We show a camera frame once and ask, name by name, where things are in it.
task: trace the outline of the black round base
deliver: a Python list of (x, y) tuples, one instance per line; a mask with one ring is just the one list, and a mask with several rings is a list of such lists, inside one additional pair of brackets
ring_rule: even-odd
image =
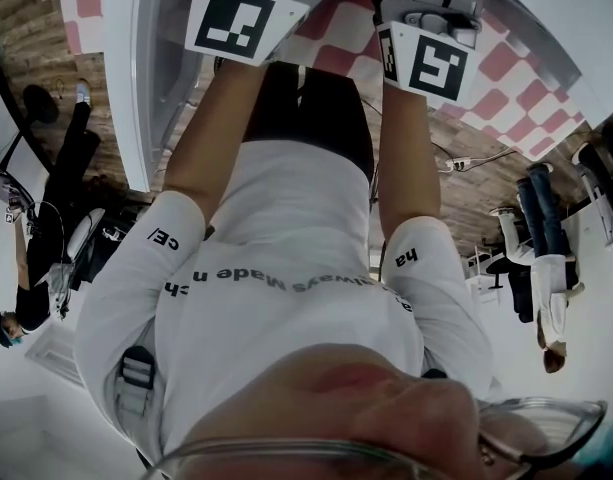
[(24, 89), (24, 105), (28, 110), (29, 121), (41, 121), (52, 124), (59, 117), (59, 109), (48, 91), (38, 85), (29, 85)]

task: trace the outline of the black cap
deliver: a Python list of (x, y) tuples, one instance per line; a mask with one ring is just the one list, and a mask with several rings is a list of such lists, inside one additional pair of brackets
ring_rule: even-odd
[(2, 316), (1, 315), (0, 315), (0, 345), (4, 348), (10, 348), (13, 346), (13, 344), (10, 342), (10, 338), (8, 337), (8, 334), (6, 334), (6, 331), (2, 329)]

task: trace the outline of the red and white checkered surface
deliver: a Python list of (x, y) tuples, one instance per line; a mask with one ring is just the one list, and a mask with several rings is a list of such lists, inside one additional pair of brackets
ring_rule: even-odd
[[(74, 54), (103, 51), (98, 0), (62, 0)], [(324, 0), (280, 51), (284, 61), (382, 83), (383, 68), (371, 0)], [(477, 51), (483, 61), (466, 108), (429, 104), (536, 161), (584, 121), (539, 59), (484, 11)]]

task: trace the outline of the nose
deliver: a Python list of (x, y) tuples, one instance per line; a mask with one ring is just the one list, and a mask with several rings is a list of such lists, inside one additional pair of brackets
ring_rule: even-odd
[(479, 448), (479, 414), (462, 384), (406, 380), (385, 387), (391, 395), (360, 413), (353, 438), (406, 454), (449, 478), (485, 476)]

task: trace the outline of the lips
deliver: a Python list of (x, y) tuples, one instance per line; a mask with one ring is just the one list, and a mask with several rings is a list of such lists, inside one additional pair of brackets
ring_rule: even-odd
[(397, 373), (374, 364), (345, 364), (328, 370), (308, 387), (312, 393), (365, 391), (387, 380), (397, 380)]

